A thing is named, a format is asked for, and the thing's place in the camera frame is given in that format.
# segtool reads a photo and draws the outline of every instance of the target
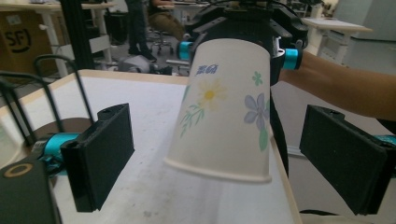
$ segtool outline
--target white paper cup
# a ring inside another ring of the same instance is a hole
[[[270,55],[238,39],[201,44],[164,161],[201,175],[269,182]]]

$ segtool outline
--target brown cardboard box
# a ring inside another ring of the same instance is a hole
[[[30,10],[0,11],[0,70],[35,74],[34,59],[51,54],[41,16]],[[41,63],[44,75],[57,72],[52,60]]]

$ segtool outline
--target blue flower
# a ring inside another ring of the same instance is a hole
[[[264,93],[257,97],[257,103],[251,95],[245,97],[245,106],[251,111],[245,115],[245,123],[253,123],[256,120],[257,128],[261,131],[265,129],[265,121],[270,117],[269,108],[265,107]]]

